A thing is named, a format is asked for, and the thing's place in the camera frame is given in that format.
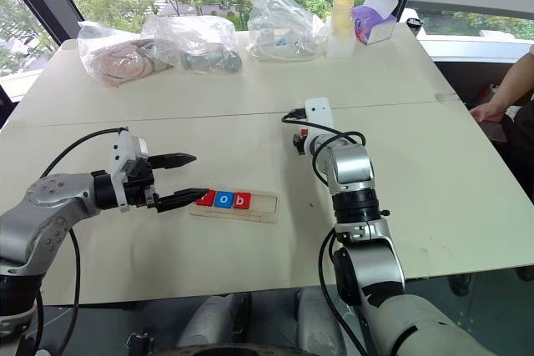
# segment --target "person's hand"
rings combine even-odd
[[[499,123],[504,117],[504,112],[506,109],[507,108],[505,108],[503,105],[488,102],[472,108],[469,113],[471,113],[471,116],[473,116],[478,123],[483,121]]]

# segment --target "plastic bag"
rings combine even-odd
[[[171,67],[154,56],[154,40],[90,21],[79,23],[78,50],[87,73],[108,86]]]
[[[259,60],[311,60],[325,50],[326,27],[294,0],[250,0],[250,53]]]
[[[226,18],[150,17],[141,35],[154,35],[156,58],[185,70],[233,73],[243,66],[234,24]]]

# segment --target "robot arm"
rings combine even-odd
[[[128,131],[119,134],[109,157],[110,173],[41,178],[0,216],[0,336],[16,334],[28,324],[43,277],[74,224],[108,208],[180,208],[208,192],[190,188],[160,197],[152,170],[180,167],[196,158],[183,153],[149,157],[144,140]]]
[[[326,98],[307,101],[305,110],[293,115],[332,128]],[[380,356],[493,354],[431,303],[405,293],[401,263],[383,217],[389,212],[379,209],[364,146],[335,139],[317,127],[294,138],[294,144],[310,157],[315,155],[317,169],[327,178],[335,238],[341,244],[333,257],[338,293],[366,321],[372,338],[367,348],[373,347]]]

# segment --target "purple packaging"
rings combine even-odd
[[[390,14],[388,18],[382,18],[375,9],[367,6],[353,8],[352,19],[356,37],[367,45],[391,37],[397,21],[393,14]]]

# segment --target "person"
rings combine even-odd
[[[534,45],[515,63],[493,98],[470,110],[478,122],[501,123],[508,146],[504,160],[534,202],[534,100],[525,104],[512,120],[506,110],[534,88]]]

